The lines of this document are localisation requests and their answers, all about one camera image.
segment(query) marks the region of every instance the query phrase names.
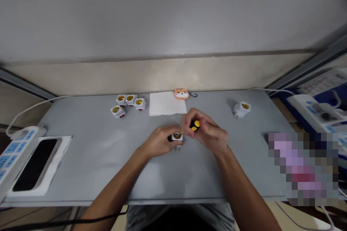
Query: white paper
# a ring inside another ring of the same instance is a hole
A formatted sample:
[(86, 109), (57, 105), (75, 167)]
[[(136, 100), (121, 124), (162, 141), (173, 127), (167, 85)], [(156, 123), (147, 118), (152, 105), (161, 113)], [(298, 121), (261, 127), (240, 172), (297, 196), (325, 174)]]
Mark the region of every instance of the white paper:
[(175, 98), (173, 91), (151, 93), (149, 99), (150, 116), (187, 113), (185, 100)]
[[(52, 139), (54, 136), (49, 137), (40, 137), (39, 142), (44, 139)], [(63, 159), (66, 150), (68, 149), (72, 136), (57, 136), (57, 138), (61, 138), (61, 144), (59, 145), (58, 150), (56, 151), (53, 160), (51, 161), (50, 165), (47, 168), (47, 171), (42, 179), (41, 184), (36, 188), (29, 191), (12, 191), (13, 186), (15, 185), (17, 179), (13, 182), (10, 190), (7, 193), (7, 196), (10, 197), (26, 197), (26, 196), (43, 196), (46, 194), (52, 179), (59, 167), (59, 164), (61, 163), (61, 160)]]

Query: gray pants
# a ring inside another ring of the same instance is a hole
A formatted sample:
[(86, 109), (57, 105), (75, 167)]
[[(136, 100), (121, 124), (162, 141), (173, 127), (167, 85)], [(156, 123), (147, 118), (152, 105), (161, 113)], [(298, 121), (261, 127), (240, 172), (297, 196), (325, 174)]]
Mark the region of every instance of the gray pants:
[(229, 203), (129, 206), (126, 231), (138, 231), (156, 221), (170, 208), (191, 210), (218, 231), (235, 231), (235, 219)]

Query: metal frame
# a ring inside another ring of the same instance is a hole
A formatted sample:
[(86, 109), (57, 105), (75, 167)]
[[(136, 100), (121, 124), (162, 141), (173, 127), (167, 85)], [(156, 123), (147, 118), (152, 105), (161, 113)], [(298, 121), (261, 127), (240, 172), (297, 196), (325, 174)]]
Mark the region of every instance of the metal frame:
[(0, 81), (7, 83), (11, 86), (14, 86), (18, 89), (21, 89), (25, 92), (28, 92), (32, 95), (35, 95), (37, 97), (40, 97), (42, 99), (48, 100), (55, 98), (56, 96), (52, 93), (49, 93), (48, 91), (24, 80), (19, 78), (18, 76), (4, 70), (0, 69)]
[(275, 81), (266, 88), (270, 89), (284, 89), (303, 76), (317, 70), (318, 68), (332, 62), (333, 60), (339, 59), (347, 53), (347, 35), (339, 39), (337, 42), (332, 44), (326, 50), (318, 53), (317, 55), (310, 58), (305, 63), (301, 64), (288, 74), (281, 77), (279, 80)]

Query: person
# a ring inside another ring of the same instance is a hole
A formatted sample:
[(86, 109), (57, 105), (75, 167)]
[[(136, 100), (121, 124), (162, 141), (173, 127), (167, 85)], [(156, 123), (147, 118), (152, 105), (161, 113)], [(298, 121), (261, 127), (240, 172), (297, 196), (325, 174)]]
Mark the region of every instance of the person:
[[(200, 129), (189, 128), (192, 120)], [(167, 137), (182, 132), (196, 138), (212, 152), (228, 203), (129, 206), (126, 230), (236, 230), (235, 220), (243, 230), (281, 230), (271, 210), (243, 172), (228, 146), (228, 132), (196, 108), (182, 115), (181, 125), (159, 127), (133, 153), (87, 209), (82, 219), (100, 218), (119, 213), (143, 167), (155, 156), (170, 152), (182, 141), (169, 142)], [(78, 224), (75, 231), (111, 230), (117, 217), (90, 224)]]

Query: smartphone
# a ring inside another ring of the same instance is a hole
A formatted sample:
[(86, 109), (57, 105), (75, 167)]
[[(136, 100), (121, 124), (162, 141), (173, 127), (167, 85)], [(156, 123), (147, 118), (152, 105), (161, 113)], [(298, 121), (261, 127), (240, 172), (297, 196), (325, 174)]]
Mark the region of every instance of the smartphone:
[(38, 144), (14, 185), (13, 191), (29, 191), (41, 184), (60, 143), (60, 139), (46, 139)]

